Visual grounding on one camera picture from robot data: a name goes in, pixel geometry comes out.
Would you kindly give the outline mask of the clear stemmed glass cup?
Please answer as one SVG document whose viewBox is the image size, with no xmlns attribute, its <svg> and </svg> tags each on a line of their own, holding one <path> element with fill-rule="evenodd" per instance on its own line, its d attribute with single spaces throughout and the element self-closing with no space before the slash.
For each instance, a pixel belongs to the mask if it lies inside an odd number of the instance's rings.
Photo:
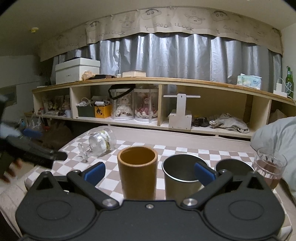
<svg viewBox="0 0 296 241">
<path fill-rule="evenodd" d="M 88 146 L 78 144 L 79 154 L 82 162 L 88 162 L 90 157 L 100 157 L 115 149 L 116 136 L 109 128 L 104 128 L 92 133 L 88 138 Z"/>
</svg>

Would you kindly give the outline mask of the small steel cup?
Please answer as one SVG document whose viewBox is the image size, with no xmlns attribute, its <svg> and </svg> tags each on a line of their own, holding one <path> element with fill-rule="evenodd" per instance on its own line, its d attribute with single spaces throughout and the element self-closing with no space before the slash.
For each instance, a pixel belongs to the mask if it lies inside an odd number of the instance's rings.
<svg viewBox="0 0 296 241">
<path fill-rule="evenodd" d="M 215 170 L 227 170 L 234 175 L 246 175 L 248 172 L 254 169 L 247 163 L 237 160 L 237 159 L 223 159 L 215 165 Z"/>
</svg>

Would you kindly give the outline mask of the large steel cup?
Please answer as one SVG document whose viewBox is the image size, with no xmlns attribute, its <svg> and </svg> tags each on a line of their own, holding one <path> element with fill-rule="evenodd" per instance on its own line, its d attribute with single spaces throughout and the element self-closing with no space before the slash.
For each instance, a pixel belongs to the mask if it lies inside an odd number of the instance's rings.
<svg viewBox="0 0 296 241">
<path fill-rule="evenodd" d="M 185 198 L 201 189 L 202 184 L 194 174 L 195 163 L 208 166 L 200 157 L 188 154 L 173 155 L 163 161 L 162 170 L 165 174 L 167 200 L 174 200 L 180 204 Z"/>
</svg>

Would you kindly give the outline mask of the small white cup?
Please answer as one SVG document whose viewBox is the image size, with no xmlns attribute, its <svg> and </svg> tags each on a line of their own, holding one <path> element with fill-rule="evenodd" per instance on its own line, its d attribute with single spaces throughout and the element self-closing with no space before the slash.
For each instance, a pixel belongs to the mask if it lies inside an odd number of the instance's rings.
<svg viewBox="0 0 296 241">
<path fill-rule="evenodd" d="M 71 118 L 72 117 L 71 110 L 69 110 L 69 109 L 65 110 L 65 117 L 66 118 Z"/>
</svg>

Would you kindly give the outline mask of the clear plastic bag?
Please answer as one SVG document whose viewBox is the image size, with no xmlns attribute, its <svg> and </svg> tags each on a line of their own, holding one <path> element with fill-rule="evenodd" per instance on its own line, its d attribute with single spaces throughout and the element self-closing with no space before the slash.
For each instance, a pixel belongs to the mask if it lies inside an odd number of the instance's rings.
<svg viewBox="0 0 296 241">
<path fill-rule="evenodd" d="M 32 114 L 30 118 L 26 119 L 26 128 L 33 131 L 43 132 L 43 124 L 42 115 Z"/>
</svg>

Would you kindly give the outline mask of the clear glass with brown drink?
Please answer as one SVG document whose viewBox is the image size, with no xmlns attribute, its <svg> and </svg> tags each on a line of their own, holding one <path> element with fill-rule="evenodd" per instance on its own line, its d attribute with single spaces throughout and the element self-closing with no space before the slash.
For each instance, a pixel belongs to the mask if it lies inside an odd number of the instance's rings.
<svg viewBox="0 0 296 241">
<path fill-rule="evenodd" d="M 264 177 L 267 185 L 274 190 L 287 166 L 287 159 L 277 150 L 262 147 L 256 151 L 253 169 Z"/>
</svg>

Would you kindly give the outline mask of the crumpled grey clothes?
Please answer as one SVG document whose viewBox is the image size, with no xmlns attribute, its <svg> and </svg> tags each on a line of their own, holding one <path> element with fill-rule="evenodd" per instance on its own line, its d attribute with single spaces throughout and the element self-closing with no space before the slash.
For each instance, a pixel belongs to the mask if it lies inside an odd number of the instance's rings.
<svg viewBox="0 0 296 241">
<path fill-rule="evenodd" d="M 249 133 L 249 127 L 243 120 L 228 113 L 223 113 L 218 117 L 214 117 L 209 121 L 209 125 L 211 128 L 221 128 L 239 133 Z"/>
</svg>

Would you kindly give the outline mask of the dark green box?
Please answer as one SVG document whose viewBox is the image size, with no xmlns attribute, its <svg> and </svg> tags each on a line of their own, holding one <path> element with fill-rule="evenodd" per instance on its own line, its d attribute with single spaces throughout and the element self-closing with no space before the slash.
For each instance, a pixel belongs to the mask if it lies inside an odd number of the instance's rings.
<svg viewBox="0 0 296 241">
<path fill-rule="evenodd" d="M 94 106 L 78 106 L 77 110 L 78 110 L 79 117 L 88 117 L 88 118 L 95 117 L 95 107 Z"/>
</svg>

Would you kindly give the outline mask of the white wooden stand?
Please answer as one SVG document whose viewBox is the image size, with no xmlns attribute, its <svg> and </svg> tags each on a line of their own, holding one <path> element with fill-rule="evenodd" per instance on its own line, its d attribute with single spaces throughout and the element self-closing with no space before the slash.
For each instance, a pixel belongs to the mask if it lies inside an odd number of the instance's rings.
<svg viewBox="0 0 296 241">
<path fill-rule="evenodd" d="M 177 95 L 164 95 L 164 98 L 176 98 L 176 109 L 169 114 L 169 128 L 172 130 L 190 131 L 192 126 L 191 111 L 186 110 L 188 98 L 201 98 L 200 95 L 186 95 L 178 93 Z"/>
</svg>

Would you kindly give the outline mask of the wooden shelf unit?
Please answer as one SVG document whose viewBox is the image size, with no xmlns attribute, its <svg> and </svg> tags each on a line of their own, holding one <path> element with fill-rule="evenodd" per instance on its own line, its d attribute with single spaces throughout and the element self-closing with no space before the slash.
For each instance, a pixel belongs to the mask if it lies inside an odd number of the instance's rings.
<svg viewBox="0 0 296 241">
<path fill-rule="evenodd" d="M 79 116 L 76 105 L 82 98 L 91 96 L 91 89 L 93 87 L 107 88 L 113 84 L 132 83 L 139 85 L 156 84 L 158 86 L 157 122 L 145 123 L 136 120 L 114 120 L 110 117 L 91 118 Z M 70 95 L 72 112 L 70 120 L 72 121 L 169 131 L 171 128 L 169 127 L 168 115 L 175 106 L 169 104 L 170 99 L 166 95 L 168 94 L 168 88 L 173 85 L 177 87 L 178 91 L 188 95 L 186 109 L 191 111 L 192 115 L 208 117 L 220 113 L 229 113 L 247 122 L 250 129 L 249 133 L 239 133 L 221 128 L 192 127 L 189 130 L 191 133 L 251 138 L 256 130 L 268 124 L 270 113 L 273 110 L 279 109 L 286 116 L 295 115 L 295 103 L 293 100 L 266 91 L 219 82 L 161 77 L 107 78 L 39 87 L 32 91 L 34 110 L 38 111 L 43 107 L 44 97 L 65 93 Z"/>
</svg>

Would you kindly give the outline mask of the light grey pillow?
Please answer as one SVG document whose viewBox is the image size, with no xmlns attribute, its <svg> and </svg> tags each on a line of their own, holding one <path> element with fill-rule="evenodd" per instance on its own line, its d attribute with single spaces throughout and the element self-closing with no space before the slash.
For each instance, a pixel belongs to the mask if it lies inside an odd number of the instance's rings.
<svg viewBox="0 0 296 241">
<path fill-rule="evenodd" d="M 251 138 L 251 147 L 275 149 L 287 159 L 283 180 L 295 196 L 295 117 L 281 118 L 258 129 Z"/>
</svg>

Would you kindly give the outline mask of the doll in clear case right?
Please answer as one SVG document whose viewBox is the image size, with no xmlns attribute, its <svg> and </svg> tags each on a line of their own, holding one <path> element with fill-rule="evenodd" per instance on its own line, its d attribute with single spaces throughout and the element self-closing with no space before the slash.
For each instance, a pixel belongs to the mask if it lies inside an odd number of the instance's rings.
<svg viewBox="0 0 296 241">
<path fill-rule="evenodd" d="M 158 89 L 134 90 L 134 119 L 143 123 L 155 123 L 158 118 Z"/>
</svg>

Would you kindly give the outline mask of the tissue pack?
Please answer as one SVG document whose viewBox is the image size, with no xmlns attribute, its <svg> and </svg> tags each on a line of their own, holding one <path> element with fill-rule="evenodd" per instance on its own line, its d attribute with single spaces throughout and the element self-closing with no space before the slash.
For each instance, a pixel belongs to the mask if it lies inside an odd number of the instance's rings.
<svg viewBox="0 0 296 241">
<path fill-rule="evenodd" d="M 245 75 L 241 73 L 240 75 L 237 76 L 237 85 L 260 90 L 261 80 L 262 78 L 259 76 Z"/>
</svg>

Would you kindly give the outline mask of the green glass bottle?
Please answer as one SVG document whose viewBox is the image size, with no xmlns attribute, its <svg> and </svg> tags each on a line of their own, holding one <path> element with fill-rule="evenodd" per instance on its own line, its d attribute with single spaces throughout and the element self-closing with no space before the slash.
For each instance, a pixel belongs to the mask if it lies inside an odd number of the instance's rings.
<svg viewBox="0 0 296 241">
<path fill-rule="evenodd" d="M 290 66 L 287 66 L 287 76 L 285 78 L 285 92 L 288 97 L 293 99 L 294 82 Z"/>
</svg>

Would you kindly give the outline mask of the silver grey curtain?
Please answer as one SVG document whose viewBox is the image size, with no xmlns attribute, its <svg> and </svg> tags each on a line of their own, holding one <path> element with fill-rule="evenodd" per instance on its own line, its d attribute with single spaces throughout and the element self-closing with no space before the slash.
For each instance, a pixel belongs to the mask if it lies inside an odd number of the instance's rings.
<svg viewBox="0 0 296 241">
<path fill-rule="evenodd" d="M 148 77 L 186 78 L 236 84 L 240 74 L 262 78 L 272 92 L 282 76 L 282 56 L 266 47 L 210 35 L 138 34 L 99 41 L 48 60 L 53 66 L 73 58 L 100 61 L 102 74 L 143 71 Z"/>
</svg>

